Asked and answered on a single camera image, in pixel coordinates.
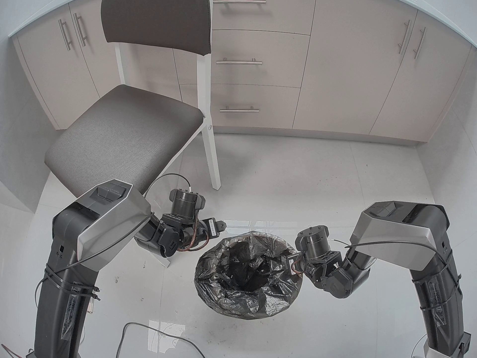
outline white chair frame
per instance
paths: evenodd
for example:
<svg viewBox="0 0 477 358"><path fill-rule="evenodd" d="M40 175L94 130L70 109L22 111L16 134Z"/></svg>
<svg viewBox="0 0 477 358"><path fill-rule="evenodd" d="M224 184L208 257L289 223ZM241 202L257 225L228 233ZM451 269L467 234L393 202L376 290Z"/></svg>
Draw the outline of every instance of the white chair frame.
<svg viewBox="0 0 477 358"><path fill-rule="evenodd" d="M212 5L214 0L209 0L210 3L210 22L212 23ZM212 43L212 31L210 31L210 41ZM119 78L121 83L127 85L126 78L124 76L123 62L121 58L120 44L116 43L116 61L118 64ZM197 55L197 101L199 110L204 116L202 125L197 131L190 137L184 147L175 154L175 156L165 166L164 170L159 174L164 174L165 170L176 160L176 158L184 151L192 140L202 132L202 139L204 140L204 147L206 150L207 164L210 173L210 180L212 182L212 188L220 188L220 175L218 172L217 152L215 148L214 128L212 126L212 117L210 114L210 74L211 74L211 54L205 56Z"/></svg>

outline chair leg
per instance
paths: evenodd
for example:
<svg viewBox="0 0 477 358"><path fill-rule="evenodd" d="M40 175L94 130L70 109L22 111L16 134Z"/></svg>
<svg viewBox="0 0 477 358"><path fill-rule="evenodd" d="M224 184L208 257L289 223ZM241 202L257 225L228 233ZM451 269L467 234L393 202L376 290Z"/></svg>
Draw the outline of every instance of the chair leg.
<svg viewBox="0 0 477 358"><path fill-rule="evenodd" d="M220 175L218 173L217 152L215 150L214 130L210 121L202 129L202 139L206 149L207 164L209 167L212 188L220 188Z"/></svg>

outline trash can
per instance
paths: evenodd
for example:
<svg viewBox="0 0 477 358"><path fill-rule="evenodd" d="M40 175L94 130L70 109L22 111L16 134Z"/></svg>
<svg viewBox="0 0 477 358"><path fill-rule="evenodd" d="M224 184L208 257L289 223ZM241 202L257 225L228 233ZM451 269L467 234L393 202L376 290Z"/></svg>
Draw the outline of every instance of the trash can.
<svg viewBox="0 0 477 358"><path fill-rule="evenodd" d="M252 231L223 239L204 253L194 283L217 313L241 319L274 316L289 308L302 277L291 274L286 256L295 249L278 236Z"/></svg>

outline chair backrest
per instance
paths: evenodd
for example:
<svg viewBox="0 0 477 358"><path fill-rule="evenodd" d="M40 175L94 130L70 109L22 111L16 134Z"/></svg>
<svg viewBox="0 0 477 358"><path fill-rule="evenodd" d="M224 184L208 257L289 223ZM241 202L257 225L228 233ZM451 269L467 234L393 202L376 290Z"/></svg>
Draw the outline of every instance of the chair backrest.
<svg viewBox="0 0 477 358"><path fill-rule="evenodd" d="M130 43L210 54L209 0L102 0L109 43Z"/></svg>

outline tile floor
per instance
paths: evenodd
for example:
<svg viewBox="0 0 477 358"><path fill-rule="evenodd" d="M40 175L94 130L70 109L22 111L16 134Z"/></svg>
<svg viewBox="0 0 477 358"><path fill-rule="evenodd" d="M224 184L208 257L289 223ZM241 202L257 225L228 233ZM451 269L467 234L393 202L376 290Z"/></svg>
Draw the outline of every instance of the tile floor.
<svg viewBox="0 0 477 358"><path fill-rule="evenodd" d="M218 134L216 143L219 191L210 186L200 138L169 171L188 177L194 191L206 198L201 217L225 220L229 234L262 230L294 245L297 232L325 224L331 237L347 241L360 212L374 201L433 202L412 147L235 134ZM185 187L181 179L167 177L151 189L148 200L157 214L169 211L168 193L177 185ZM18 247L21 258L3 239L0 242L2 256L16 262L16 277L21 278L15 291L6 294L13 306L3 306L0 320L18 320L13 325L21 334L14 346L27 344L18 351L22 355L33 346L33 292L50 251L51 218L73 200L50 175L24 245ZM7 232L0 237L8 237ZM344 252L341 244L331 246ZM130 242L98 276L102 301L94 303L93 314L86 318L81 356L114 357L122 326L129 321L159 325L189 338L207 358L409 357L425 332L409 272L403 268L376 262L368 281L345 300L305 279L290 309L269 319L245 321L220 316L199 299L193 276L200 255L177 253L164 269ZM416 352L422 354L422 348ZM198 355L182 341L158 338L134 325L128 328L120 357L159 356Z"/></svg>

